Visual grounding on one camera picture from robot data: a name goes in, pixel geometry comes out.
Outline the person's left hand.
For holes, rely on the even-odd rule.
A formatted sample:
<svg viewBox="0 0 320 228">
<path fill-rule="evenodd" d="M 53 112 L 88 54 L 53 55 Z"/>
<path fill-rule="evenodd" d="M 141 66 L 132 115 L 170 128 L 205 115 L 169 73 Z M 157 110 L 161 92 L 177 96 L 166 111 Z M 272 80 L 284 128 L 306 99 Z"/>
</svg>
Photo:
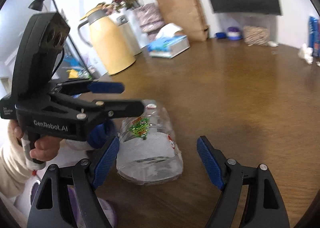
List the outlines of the person's left hand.
<svg viewBox="0 0 320 228">
<path fill-rule="evenodd" d="M 15 158 L 21 159 L 23 156 L 21 144 L 24 132 L 16 121 L 10 121 L 9 123 L 14 134 L 11 151 Z M 43 136 L 35 142 L 35 148 L 30 150 L 29 155 L 32 159 L 37 159 L 39 161 L 50 161 L 57 156 L 61 141 L 61 138 Z"/>
</svg>

